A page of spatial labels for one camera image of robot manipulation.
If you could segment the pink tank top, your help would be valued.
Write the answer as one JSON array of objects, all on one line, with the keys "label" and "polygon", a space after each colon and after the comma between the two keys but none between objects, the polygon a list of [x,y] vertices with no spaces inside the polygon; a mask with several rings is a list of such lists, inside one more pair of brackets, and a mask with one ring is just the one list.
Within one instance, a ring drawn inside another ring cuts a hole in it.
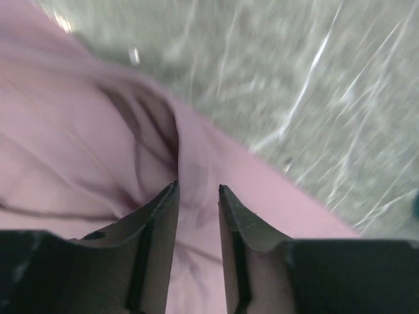
[{"label": "pink tank top", "polygon": [[77,237],[178,181],[168,313],[225,313],[218,187],[291,237],[355,233],[151,79],[1,2],[1,226]]}]

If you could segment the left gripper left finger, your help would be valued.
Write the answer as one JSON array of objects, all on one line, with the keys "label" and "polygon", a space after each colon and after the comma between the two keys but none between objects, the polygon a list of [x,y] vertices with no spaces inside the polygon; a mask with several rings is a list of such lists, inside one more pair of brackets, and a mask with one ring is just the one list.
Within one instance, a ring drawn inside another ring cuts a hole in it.
[{"label": "left gripper left finger", "polygon": [[164,313],[179,185],[82,239],[1,232],[2,313]]}]

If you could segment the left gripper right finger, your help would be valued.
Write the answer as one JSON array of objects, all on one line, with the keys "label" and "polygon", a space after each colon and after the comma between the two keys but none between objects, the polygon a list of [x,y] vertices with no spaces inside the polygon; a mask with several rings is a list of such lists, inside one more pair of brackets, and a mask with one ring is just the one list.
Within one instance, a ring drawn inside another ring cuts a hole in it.
[{"label": "left gripper right finger", "polygon": [[219,187],[229,313],[417,313],[418,242],[293,239]]}]

